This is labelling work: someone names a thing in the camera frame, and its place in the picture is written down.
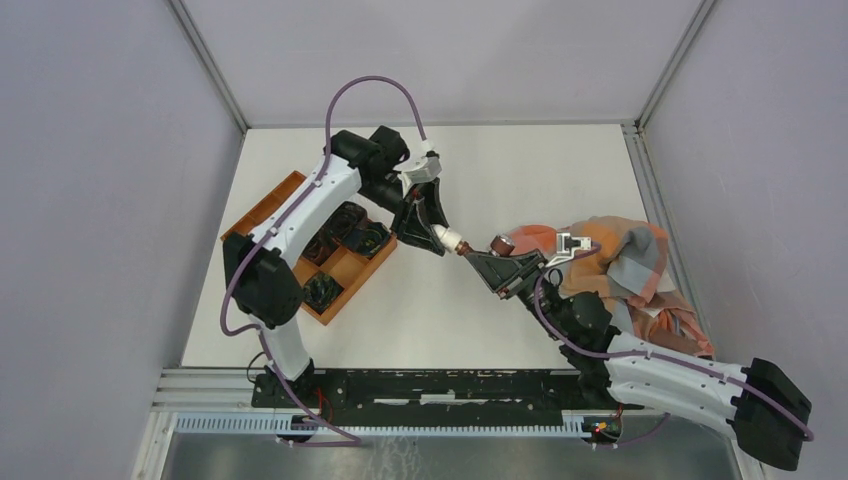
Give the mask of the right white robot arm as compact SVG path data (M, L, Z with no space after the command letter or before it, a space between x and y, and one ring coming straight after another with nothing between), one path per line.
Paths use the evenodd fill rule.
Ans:
M776 364L722 363L657 346L624 332L596 291L562 296L538 251L499 256L463 254L489 290L518 299L583 375L580 400L591 408L610 401L637 405L709 427L771 467L795 471L805 443L812 403Z

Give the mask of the orange grey checkered cloth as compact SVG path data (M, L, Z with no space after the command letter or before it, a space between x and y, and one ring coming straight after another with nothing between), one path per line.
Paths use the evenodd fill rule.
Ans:
M593 216L560 228L518 226L501 233L499 240L513 247L513 255L537 251L550 260L559 233L592 240L590 249L556 267L560 298L596 293L610 324L620 331L686 355L714 357L695 308L668 272L670 236L665 230L641 220Z

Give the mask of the brown water faucet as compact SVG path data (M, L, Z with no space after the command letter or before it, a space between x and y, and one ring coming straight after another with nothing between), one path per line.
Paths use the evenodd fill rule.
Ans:
M461 240L455 247L455 253L459 256L485 254L495 257L509 257L514 250L515 243L512 238L506 234L496 235L482 250L475 249L465 240Z

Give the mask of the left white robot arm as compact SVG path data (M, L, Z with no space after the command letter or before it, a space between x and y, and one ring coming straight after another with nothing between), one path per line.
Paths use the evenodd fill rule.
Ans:
M280 207L248 233L231 232L223 242L226 293L221 311L234 301L257 330L279 377L276 392L293 407L313 397L313 364L295 316L304 300L293 272L307 244L332 214L359 194L393 215L391 232L406 245L439 256L448 229L439 199L439 154L429 140L424 154L410 156L400 134L379 127L363 138L347 130L333 135L324 159Z

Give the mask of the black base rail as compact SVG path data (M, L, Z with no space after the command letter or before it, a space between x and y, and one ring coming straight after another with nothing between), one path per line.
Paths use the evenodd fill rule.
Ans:
M575 370L317 370L298 399L338 427L559 426L565 411L612 411Z

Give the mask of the orange compartment tray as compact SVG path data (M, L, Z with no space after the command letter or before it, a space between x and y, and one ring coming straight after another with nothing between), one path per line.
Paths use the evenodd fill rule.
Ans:
M327 325L395 250L395 236L358 203L346 201L308 242L293 273L301 308Z

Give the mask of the aluminium frame rail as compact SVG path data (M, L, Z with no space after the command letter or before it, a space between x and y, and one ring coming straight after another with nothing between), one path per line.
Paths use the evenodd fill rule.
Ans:
M165 370L135 479L759 479L711 430L577 392L573 370L345 370L306 422L258 370Z

